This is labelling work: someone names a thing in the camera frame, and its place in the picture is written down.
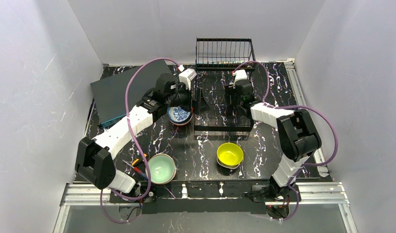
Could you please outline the blue floral white bowl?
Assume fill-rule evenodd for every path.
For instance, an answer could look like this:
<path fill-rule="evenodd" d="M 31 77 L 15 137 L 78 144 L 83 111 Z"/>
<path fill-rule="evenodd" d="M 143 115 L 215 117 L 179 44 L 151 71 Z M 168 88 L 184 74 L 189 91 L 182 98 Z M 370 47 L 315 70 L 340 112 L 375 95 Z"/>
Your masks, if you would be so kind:
<path fill-rule="evenodd" d="M 192 115 L 192 113 L 182 109 L 181 107 L 170 107 L 167 110 L 167 116 L 168 115 L 174 116 L 176 120 L 183 120 L 189 115 Z"/>

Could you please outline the black wire dish rack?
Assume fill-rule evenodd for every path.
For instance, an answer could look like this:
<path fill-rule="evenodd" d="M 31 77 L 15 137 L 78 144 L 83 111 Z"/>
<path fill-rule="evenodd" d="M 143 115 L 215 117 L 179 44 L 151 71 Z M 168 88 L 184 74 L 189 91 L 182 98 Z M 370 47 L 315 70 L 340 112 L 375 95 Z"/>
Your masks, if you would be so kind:
<path fill-rule="evenodd" d="M 234 81 L 232 72 L 241 67 L 248 79 L 255 70 L 250 38 L 197 38 L 195 88 L 201 87 L 209 111 L 195 115 L 194 130 L 207 132 L 249 132 L 254 121 L 237 107 L 226 104 L 224 86 Z"/>

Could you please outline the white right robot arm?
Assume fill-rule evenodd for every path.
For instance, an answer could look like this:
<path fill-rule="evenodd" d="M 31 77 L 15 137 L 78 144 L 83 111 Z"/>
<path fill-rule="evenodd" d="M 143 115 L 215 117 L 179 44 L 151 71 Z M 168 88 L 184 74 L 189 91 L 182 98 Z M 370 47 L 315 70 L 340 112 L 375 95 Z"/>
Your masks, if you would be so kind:
<path fill-rule="evenodd" d="M 295 181 L 295 174 L 322 145 L 321 137 L 305 109 L 280 109 L 255 98 L 249 80 L 226 85 L 227 104 L 237 107 L 249 119 L 263 122 L 278 131 L 283 153 L 270 182 L 281 188 Z"/>

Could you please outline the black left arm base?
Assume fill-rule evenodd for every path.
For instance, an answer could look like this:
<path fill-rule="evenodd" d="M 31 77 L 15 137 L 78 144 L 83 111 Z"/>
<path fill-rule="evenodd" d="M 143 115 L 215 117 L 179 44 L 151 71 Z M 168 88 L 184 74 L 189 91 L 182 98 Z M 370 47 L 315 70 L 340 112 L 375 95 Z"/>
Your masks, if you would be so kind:
<path fill-rule="evenodd" d="M 128 198 L 123 198 L 122 196 L 128 196 L 131 198 L 138 198 L 142 196 L 147 189 L 147 182 L 138 182 L 134 185 L 129 193 L 123 193 L 121 191 L 111 191 L 109 202 L 113 204 L 117 204 L 120 209 L 124 208 L 128 210 L 128 214 L 126 215 L 126 219 L 132 217 L 132 214 L 136 212 L 136 216 L 142 214 L 143 209 L 145 208 L 145 204 L 147 203 L 155 203 L 157 200 L 157 186 L 152 184 L 149 192 L 142 199 L 138 200 L 129 200 Z"/>

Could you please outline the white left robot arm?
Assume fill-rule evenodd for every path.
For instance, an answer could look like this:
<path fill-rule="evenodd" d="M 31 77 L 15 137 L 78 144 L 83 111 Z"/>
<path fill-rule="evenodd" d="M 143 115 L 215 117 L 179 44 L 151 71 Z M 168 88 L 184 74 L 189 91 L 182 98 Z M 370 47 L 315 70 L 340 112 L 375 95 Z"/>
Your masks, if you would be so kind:
<path fill-rule="evenodd" d="M 80 140 L 75 171 L 98 189 L 108 187 L 129 193 L 135 180 L 115 168 L 114 158 L 139 132 L 164 116 L 168 108 L 181 107 L 189 112 L 202 109 L 204 100 L 201 89 L 196 90 L 196 98 L 192 99 L 191 86 L 196 76 L 192 68 L 184 70 L 178 77 L 161 74 L 155 87 L 146 91 L 128 116 L 102 134 Z"/>

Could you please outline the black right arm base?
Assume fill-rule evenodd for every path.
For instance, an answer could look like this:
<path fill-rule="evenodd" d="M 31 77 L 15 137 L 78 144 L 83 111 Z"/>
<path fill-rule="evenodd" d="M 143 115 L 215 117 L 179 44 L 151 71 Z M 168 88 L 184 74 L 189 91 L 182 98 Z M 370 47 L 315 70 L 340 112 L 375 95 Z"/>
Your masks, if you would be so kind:
<path fill-rule="evenodd" d="M 292 218 L 301 201 L 299 187 L 296 184 L 280 187 L 270 182 L 268 185 L 253 185 L 249 192 L 242 194 L 256 203 L 275 202 L 266 207 L 270 219 L 284 221 Z"/>

